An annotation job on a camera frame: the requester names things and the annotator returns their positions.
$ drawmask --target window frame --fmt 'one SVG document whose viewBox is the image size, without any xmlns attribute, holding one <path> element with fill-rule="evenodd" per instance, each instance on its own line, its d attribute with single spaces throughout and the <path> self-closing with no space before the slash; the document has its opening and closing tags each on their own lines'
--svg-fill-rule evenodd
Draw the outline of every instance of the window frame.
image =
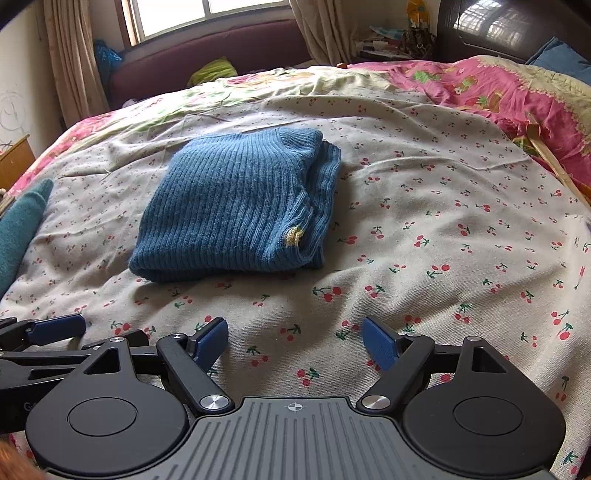
<svg viewBox="0 0 591 480">
<path fill-rule="evenodd" d="M 133 30 L 134 30 L 135 36 L 136 36 L 136 43 L 138 43 L 138 44 L 141 44 L 145 40 L 151 40 L 152 38 L 158 37 L 158 36 L 163 35 L 165 33 L 172 32 L 172 31 L 177 30 L 179 28 L 186 27 L 188 25 L 195 25 L 195 24 L 208 22 L 210 20 L 215 20 L 215 19 L 218 19 L 221 17 L 225 17 L 227 15 L 240 14 L 240 13 L 244 13 L 244 12 L 251 12 L 254 10 L 264 10 L 267 8 L 289 6 L 289 0 L 276 0 L 272 3 L 251 5 L 249 7 L 235 8 L 233 10 L 227 10 L 227 11 L 213 14 L 213 13 L 211 13 L 210 8 L 209 8 L 209 0 L 194 0 L 194 1 L 201 1 L 202 2 L 203 13 L 204 13 L 203 18 L 198 18 L 196 20 L 190 20 L 188 22 L 185 22 L 185 23 L 182 23 L 179 25 L 175 25 L 173 27 L 170 27 L 165 30 L 161 30 L 159 32 L 156 32 L 154 34 L 146 36 L 146 35 L 144 35 L 144 28 L 142 26 L 142 20 L 141 20 L 141 15 L 139 13 L 137 0 L 119 0 L 119 2 L 127 2 L 127 4 L 129 5 L 129 9 L 131 10 L 131 13 L 132 13 L 132 15 L 130 15 L 130 17 L 131 17 L 130 20 L 133 22 Z"/>
</svg>

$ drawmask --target blue pillow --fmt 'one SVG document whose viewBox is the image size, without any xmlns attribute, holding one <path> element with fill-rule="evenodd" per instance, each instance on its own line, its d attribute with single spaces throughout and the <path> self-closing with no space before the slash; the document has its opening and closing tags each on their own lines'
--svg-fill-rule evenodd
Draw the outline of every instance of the blue pillow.
<svg viewBox="0 0 591 480">
<path fill-rule="evenodd" d="M 525 64 L 564 73 L 591 85 L 591 63 L 556 37 L 539 49 Z"/>
</svg>

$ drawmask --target metal bolt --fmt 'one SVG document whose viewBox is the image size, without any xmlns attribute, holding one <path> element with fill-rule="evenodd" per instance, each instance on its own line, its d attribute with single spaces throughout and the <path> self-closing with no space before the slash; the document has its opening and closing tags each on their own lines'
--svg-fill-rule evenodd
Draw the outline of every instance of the metal bolt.
<svg viewBox="0 0 591 480">
<path fill-rule="evenodd" d="M 361 404 L 370 410 L 383 410 L 390 406 L 390 399 L 383 395 L 368 395 L 361 401 Z"/>
<path fill-rule="evenodd" d="M 230 401 L 223 395 L 208 395 L 203 397 L 199 404 L 206 410 L 221 410 L 229 405 Z"/>
</svg>

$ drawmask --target window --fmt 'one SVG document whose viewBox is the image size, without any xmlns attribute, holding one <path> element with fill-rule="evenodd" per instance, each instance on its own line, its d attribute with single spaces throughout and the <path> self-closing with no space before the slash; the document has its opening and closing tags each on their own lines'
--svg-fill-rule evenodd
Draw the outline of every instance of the window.
<svg viewBox="0 0 591 480">
<path fill-rule="evenodd" d="M 288 5 L 288 0 L 128 0 L 137 40 L 236 12 Z"/>
</svg>

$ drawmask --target black circular disc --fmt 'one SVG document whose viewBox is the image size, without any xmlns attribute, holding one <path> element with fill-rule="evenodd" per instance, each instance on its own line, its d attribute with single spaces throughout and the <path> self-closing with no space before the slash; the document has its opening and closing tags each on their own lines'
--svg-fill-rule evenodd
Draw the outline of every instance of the black circular disc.
<svg viewBox="0 0 591 480">
<path fill-rule="evenodd" d="M 402 428 L 417 452 L 470 478 L 512 478 L 551 464 L 564 439 L 560 410 L 533 384 L 494 375 L 507 378 L 460 377 L 414 397 Z"/>
<path fill-rule="evenodd" d="M 523 414 L 510 401 L 495 397 L 468 398 L 453 410 L 456 422 L 472 433 L 506 435 L 521 425 Z"/>
<path fill-rule="evenodd" d="M 117 416 L 110 415 L 116 411 Z M 115 435 L 130 427 L 138 416 L 133 404 L 120 398 L 92 398 L 70 410 L 70 426 L 90 437 Z"/>
<path fill-rule="evenodd" d="M 178 444 L 189 427 L 181 402 L 137 379 L 108 376 L 72 382 L 31 411 L 27 440 L 40 466 L 73 476 L 121 476 Z"/>
</svg>

